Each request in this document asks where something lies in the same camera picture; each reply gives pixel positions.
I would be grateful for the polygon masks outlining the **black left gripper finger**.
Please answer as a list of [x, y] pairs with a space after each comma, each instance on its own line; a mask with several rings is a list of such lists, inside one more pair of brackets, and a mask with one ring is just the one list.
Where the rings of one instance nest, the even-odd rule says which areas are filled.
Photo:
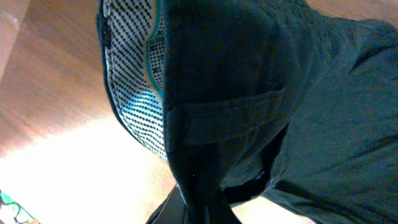
[[146, 224], [189, 224], [187, 208], [178, 184], [171, 190], [167, 198], [156, 208]]

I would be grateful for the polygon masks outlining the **dark navy shorts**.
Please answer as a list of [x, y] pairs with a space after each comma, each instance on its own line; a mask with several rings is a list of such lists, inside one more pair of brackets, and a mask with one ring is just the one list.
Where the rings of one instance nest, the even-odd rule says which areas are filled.
[[117, 120], [190, 223], [257, 197], [315, 223], [397, 222], [397, 29], [305, 1], [101, 0]]

